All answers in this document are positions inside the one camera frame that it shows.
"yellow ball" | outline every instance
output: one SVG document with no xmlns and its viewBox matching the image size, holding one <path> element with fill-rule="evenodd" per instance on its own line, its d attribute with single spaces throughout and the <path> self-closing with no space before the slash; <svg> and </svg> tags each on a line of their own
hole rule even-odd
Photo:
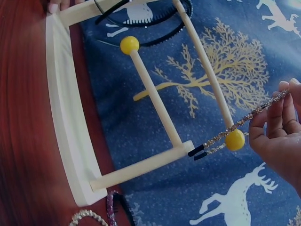
<svg viewBox="0 0 301 226">
<path fill-rule="evenodd" d="M 127 55 L 130 55 L 132 50 L 138 51 L 139 47 L 140 47 L 139 41 L 134 36 L 127 36 L 120 43 L 121 51 Z"/>
<path fill-rule="evenodd" d="M 240 130 L 230 132 L 225 138 L 226 147 L 230 151 L 237 151 L 245 145 L 244 133 Z"/>
</svg>

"rhinestone headband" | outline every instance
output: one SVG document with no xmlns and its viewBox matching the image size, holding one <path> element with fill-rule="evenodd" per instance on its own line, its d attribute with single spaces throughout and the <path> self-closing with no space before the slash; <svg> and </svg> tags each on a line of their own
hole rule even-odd
<svg viewBox="0 0 301 226">
<path fill-rule="evenodd" d="M 245 122 L 251 120 L 255 115 L 260 114 L 263 112 L 265 108 L 270 107 L 274 102 L 278 102 L 279 100 L 283 99 L 287 94 L 289 93 L 289 89 L 285 89 L 282 92 L 277 93 L 274 97 L 271 97 L 267 102 L 264 102 L 263 104 L 256 107 L 253 111 L 251 111 L 249 114 L 247 114 L 245 117 L 243 117 L 241 120 L 239 120 L 236 124 L 233 126 L 228 127 L 224 132 L 220 132 L 217 136 L 214 138 L 208 140 L 206 143 L 203 143 L 202 145 L 198 146 L 194 150 L 188 152 L 188 156 L 192 157 L 196 155 L 197 153 L 207 149 L 208 147 L 212 146 L 217 141 L 220 141 L 222 138 L 226 137 L 230 132 L 235 131 L 238 127 L 245 124 Z M 217 152 L 218 150 L 221 150 L 225 147 L 225 144 L 222 144 L 218 146 L 217 148 L 212 148 L 208 151 L 204 151 L 203 153 L 197 155 L 194 157 L 194 161 L 199 160 L 201 158 L 204 158 L 205 156 L 209 154 L 213 154 Z"/>
<path fill-rule="evenodd" d="M 109 225 L 119 226 L 115 219 L 115 212 L 118 212 L 118 206 L 120 206 L 127 215 L 130 226 L 136 226 L 129 203 L 127 202 L 126 198 L 117 191 L 111 191 L 107 197 L 107 215 L 109 219 Z"/>
<path fill-rule="evenodd" d="M 108 226 L 108 224 L 104 221 L 104 219 L 102 219 L 101 216 L 97 215 L 91 210 L 80 210 L 78 213 L 74 214 L 72 217 L 72 222 L 69 224 L 69 226 L 78 226 L 79 221 L 84 217 L 94 218 L 102 226 Z"/>
</svg>

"fingernail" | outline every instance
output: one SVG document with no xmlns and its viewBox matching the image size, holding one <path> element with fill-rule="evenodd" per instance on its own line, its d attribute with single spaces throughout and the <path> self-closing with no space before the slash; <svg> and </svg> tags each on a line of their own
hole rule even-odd
<svg viewBox="0 0 301 226">
<path fill-rule="evenodd" d="M 278 94 L 278 91 L 273 92 L 272 97 L 276 96 L 276 94 Z"/>
<path fill-rule="evenodd" d="M 58 9 L 58 4 L 50 3 L 48 6 L 49 13 L 51 14 L 56 13 L 57 9 Z"/>
<path fill-rule="evenodd" d="M 288 82 L 286 82 L 286 81 L 280 81 L 280 83 L 279 83 L 279 85 L 288 85 Z"/>
<path fill-rule="evenodd" d="M 292 79 L 291 79 L 291 82 L 292 82 L 292 83 L 295 83 L 295 84 L 300 84 L 300 82 L 299 82 L 297 79 L 295 79 L 295 78 L 292 78 Z"/>
</svg>

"finger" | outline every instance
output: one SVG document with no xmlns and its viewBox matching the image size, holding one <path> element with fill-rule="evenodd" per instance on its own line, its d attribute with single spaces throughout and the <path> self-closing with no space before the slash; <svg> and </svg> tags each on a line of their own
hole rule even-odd
<svg viewBox="0 0 301 226">
<path fill-rule="evenodd" d="M 279 83 L 279 91 L 289 88 L 289 83 L 281 81 Z M 297 122 L 295 107 L 293 105 L 293 98 L 291 94 L 288 94 L 283 100 L 282 110 L 282 125 L 287 134 L 298 133 L 301 131 L 301 125 Z"/>
<path fill-rule="evenodd" d="M 69 6 L 70 6 L 70 0 L 62 0 L 61 10 L 65 10 L 65 9 L 69 8 Z"/>
<path fill-rule="evenodd" d="M 51 14 L 56 13 L 60 3 L 61 0 L 50 0 L 50 3 L 48 4 L 49 13 Z"/>
<path fill-rule="evenodd" d="M 267 114 L 267 137 L 277 138 L 277 137 L 284 137 L 287 133 L 283 130 L 282 127 L 282 110 L 283 110 L 283 99 L 275 102 L 272 106 L 268 109 Z"/>
<path fill-rule="evenodd" d="M 267 111 L 263 110 L 263 112 L 259 115 L 256 115 L 249 124 L 249 143 L 251 148 L 258 153 L 258 155 L 262 155 L 265 148 L 265 145 L 268 145 L 269 138 L 264 134 L 264 124 L 267 121 Z"/>
<path fill-rule="evenodd" d="M 75 4 L 80 4 L 80 3 L 83 3 L 85 2 L 85 0 L 75 0 Z"/>
<path fill-rule="evenodd" d="M 301 84 L 296 79 L 289 82 L 290 93 L 293 98 L 293 104 L 298 114 L 299 122 L 301 122 Z"/>
</svg>

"blue fabric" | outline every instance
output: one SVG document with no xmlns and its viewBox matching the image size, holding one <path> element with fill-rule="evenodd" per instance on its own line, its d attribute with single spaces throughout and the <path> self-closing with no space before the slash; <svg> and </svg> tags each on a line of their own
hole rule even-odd
<svg viewBox="0 0 301 226">
<path fill-rule="evenodd" d="M 266 4 L 257 9 L 258 2 L 193 1 L 192 22 L 234 121 L 277 90 L 281 80 L 301 80 L 301 38 L 297 29 L 296 33 L 289 31 L 292 24 L 282 17 L 290 20 L 291 14 L 301 16 L 301 2 L 276 0 L 275 5 L 272 0 L 263 0 Z M 150 3 L 148 11 L 142 7 L 133 14 L 129 8 L 113 17 L 147 19 L 147 15 L 156 16 L 171 5 L 171 1 Z M 278 26 L 269 30 L 274 21 L 262 16 L 272 13 Z M 291 30 L 299 26 L 301 31 L 301 18 L 293 15 L 293 19 L 296 23 Z M 134 35 L 146 42 L 166 34 L 180 20 L 175 17 L 156 27 L 129 29 L 114 37 L 107 33 L 120 28 L 107 26 L 108 21 L 95 26 L 94 21 L 82 23 L 88 69 L 110 153 L 116 169 L 121 169 L 172 145 L 149 96 L 141 96 L 145 88 L 130 57 L 96 39 L 118 43 Z M 198 146 L 224 130 L 222 115 L 186 29 L 162 44 L 141 48 L 139 53 L 183 142 L 192 140 Z M 268 178 L 275 184 L 270 190 L 266 186 L 265 191 L 262 180 Z M 223 149 L 199 161 L 184 157 L 121 186 L 139 226 L 189 226 L 193 223 L 190 220 L 210 214 L 194 223 L 286 226 L 301 203 L 294 189 L 262 165 L 248 144 L 238 152 Z"/>
</svg>

